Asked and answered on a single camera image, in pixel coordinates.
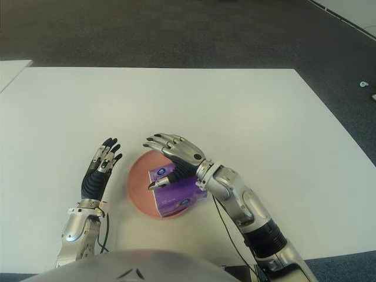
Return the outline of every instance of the round plate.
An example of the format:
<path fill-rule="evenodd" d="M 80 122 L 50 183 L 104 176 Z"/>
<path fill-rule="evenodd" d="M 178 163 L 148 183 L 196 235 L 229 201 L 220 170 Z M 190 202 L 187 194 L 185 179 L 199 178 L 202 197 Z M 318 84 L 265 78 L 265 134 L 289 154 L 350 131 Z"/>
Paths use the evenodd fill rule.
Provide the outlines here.
<path fill-rule="evenodd" d="M 127 191 L 132 203 L 140 212 L 156 219 L 171 218 L 185 210 L 161 217 L 156 207 L 154 193 L 147 189 L 150 184 L 148 171 L 169 163 L 171 161 L 162 154 L 148 151 L 133 164 L 127 179 Z"/>

